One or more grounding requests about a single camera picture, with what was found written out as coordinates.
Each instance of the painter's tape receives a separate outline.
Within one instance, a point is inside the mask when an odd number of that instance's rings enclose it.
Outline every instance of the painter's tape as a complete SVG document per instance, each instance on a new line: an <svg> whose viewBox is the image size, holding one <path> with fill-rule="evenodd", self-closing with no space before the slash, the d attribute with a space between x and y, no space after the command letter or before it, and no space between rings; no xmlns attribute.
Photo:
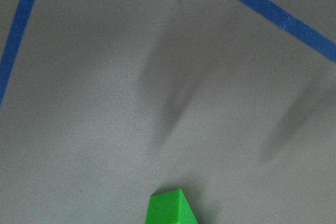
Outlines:
<svg viewBox="0 0 336 224"><path fill-rule="evenodd" d="M336 44L270 0L239 0L282 30L292 34L317 52L336 62Z"/></svg>
<svg viewBox="0 0 336 224"><path fill-rule="evenodd" d="M0 62L0 106L35 0L19 0Z"/></svg>

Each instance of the gray floor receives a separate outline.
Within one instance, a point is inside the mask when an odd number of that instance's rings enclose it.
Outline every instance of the gray floor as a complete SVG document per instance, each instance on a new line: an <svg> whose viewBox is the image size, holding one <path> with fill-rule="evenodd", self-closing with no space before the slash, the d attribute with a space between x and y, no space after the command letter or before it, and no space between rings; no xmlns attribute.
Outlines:
<svg viewBox="0 0 336 224"><path fill-rule="evenodd" d="M336 41L336 0L273 0ZM0 49L17 0L0 0ZM236 0L36 0L0 111L1 223L336 219L336 65Z"/></svg>

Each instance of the gray surface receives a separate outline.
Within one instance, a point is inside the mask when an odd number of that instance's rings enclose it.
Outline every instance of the gray surface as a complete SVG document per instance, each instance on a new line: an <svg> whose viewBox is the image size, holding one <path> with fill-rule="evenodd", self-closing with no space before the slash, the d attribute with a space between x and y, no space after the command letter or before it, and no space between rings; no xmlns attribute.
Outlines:
<svg viewBox="0 0 336 224"><path fill-rule="evenodd" d="M235 0L37 0L0 112L2 223L143 223L175 187L199 224L334 223L335 81Z"/></svg>

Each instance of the blue tape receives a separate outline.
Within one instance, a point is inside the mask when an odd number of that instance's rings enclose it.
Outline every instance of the blue tape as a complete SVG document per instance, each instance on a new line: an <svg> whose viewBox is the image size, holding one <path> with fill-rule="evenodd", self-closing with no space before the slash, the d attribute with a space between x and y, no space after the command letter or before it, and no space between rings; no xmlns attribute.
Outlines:
<svg viewBox="0 0 336 224"><path fill-rule="evenodd" d="M336 62L336 44L270 0L239 0L261 16Z"/></svg>
<svg viewBox="0 0 336 224"><path fill-rule="evenodd" d="M0 62L0 106L35 0L19 0Z"/></svg>

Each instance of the green plastic object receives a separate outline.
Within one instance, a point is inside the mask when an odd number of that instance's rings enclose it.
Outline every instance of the green plastic object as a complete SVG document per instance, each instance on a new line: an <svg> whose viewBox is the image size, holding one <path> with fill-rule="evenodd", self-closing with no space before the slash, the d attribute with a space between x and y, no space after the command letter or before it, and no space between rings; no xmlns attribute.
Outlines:
<svg viewBox="0 0 336 224"><path fill-rule="evenodd" d="M153 195L149 199L145 224L197 224L181 189Z"/></svg>

